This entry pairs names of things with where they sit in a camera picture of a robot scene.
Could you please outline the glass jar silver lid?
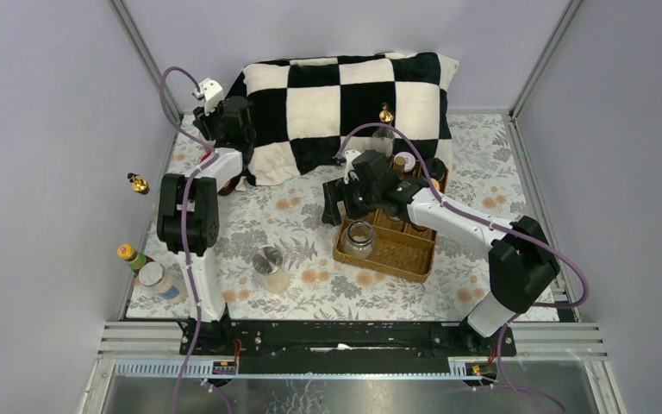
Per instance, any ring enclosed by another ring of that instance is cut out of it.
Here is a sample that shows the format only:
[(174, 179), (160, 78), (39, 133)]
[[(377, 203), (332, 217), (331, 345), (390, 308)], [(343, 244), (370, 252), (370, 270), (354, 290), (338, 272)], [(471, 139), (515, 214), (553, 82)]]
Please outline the glass jar silver lid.
[(369, 259), (377, 246), (377, 232), (366, 221), (355, 221), (347, 226), (341, 237), (341, 251), (357, 259)]

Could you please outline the glass cruet gold spout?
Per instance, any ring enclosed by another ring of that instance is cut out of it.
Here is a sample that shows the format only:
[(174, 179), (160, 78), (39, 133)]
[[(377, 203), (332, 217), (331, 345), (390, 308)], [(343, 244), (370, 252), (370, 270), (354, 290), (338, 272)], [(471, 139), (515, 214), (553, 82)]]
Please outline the glass cruet gold spout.
[[(387, 103), (382, 103), (382, 109), (378, 114), (378, 120), (385, 126), (391, 126), (394, 121), (394, 114)], [(396, 135), (386, 127), (377, 127), (373, 132), (374, 149), (386, 156), (391, 156)]]

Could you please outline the small yellow oil bottle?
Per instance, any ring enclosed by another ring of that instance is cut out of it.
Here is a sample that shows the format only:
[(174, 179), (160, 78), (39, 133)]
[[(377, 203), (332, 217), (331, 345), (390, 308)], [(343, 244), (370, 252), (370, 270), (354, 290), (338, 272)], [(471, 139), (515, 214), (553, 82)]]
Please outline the small yellow oil bottle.
[(397, 175), (403, 175), (406, 166), (406, 159), (402, 156), (395, 156), (392, 161), (392, 169)]

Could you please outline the white lid brown sauce jar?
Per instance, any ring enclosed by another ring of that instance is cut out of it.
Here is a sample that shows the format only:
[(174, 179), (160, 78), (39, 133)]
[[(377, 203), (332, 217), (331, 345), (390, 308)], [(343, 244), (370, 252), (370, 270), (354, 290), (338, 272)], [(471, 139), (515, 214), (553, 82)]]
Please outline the white lid brown sauce jar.
[(393, 170), (397, 173), (413, 172), (416, 164), (416, 157), (409, 152), (400, 152), (395, 154), (392, 160)]

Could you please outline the woven wicker tray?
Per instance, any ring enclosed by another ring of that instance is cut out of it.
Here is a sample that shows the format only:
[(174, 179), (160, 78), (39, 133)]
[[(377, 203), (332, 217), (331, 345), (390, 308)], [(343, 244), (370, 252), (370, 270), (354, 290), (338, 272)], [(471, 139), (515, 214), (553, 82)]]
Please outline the woven wicker tray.
[[(417, 161), (413, 172), (398, 175), (401, 183), (393, 195), (402, 190), (405, 184), (417, 184), (425, 179), (422, 168), (425, 162)], [(439, 191), (445, 189), (444, 183), (433, 179), (433, 187)], [(427, 280), (431, 272), (434, 250), (438, 234), (436, 231), (421, 225), (408, 223), (387, 216), (382, 210), (375, 210), (360, 219), (349, 219), (346, 215), (345, 205), (339, 203), (342, 223), (339, 235), (334, 246), (334, 258), (342, 263), (363, 267), (381, 273), (388, 273), (413, 282), (422, 283)], [(377, 246), (369, 259), (357, 259), (341, 251), (341, 237), (347, 226), (355, 221), (370, 223), (377, 232)]]

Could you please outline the black cap shaker bottle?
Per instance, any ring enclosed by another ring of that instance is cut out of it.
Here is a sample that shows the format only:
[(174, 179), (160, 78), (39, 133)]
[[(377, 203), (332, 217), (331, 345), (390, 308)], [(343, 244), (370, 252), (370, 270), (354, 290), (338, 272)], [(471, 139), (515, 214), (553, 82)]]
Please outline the black cap shaker bottle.
[(438, 183), (445, 182), (447, 167), (443, 160), (433, 157), (425, 161), (425, 166), (431, 179), (435, 179)]

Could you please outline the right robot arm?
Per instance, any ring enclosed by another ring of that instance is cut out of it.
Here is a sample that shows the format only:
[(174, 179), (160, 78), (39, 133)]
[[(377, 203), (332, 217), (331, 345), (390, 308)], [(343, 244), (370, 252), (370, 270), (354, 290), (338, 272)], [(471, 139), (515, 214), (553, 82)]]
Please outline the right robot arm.
[(481, 355), (494, 334), (513, 317), (527, 312), (559, 275), (560, 265), (540, 224), (529, 216), (513, 222), (460, 204), (445, 195), (419, 160), (420, 171), (402, 177), (379, 152), (349, 150), (340, 178), (323, 184), (322, 221), (360, 219), (375, 210), (416, 227), (453, 238), (483, 257), (490, 291), (465, 317), (461, 347)]

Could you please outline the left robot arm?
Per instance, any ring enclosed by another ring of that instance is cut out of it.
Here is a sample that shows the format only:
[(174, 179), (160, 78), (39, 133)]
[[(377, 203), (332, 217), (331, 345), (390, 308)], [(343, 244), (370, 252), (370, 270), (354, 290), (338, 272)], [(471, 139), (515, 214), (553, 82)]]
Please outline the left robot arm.
[(206, 160), (187, 172), (167, 173), (160, 182), (157, 236), (182, 264), (190, 290), (191, 317), (206, 324), (199, 341), (211, 354), (230, 349), (233, 332), (218, 323), (227, 308), (215, 266), (214, 246), (220, 233), (221, 189), (247, 173), (255, 146), (253, 105), (229, 97), (206, 116), (217, 133)]

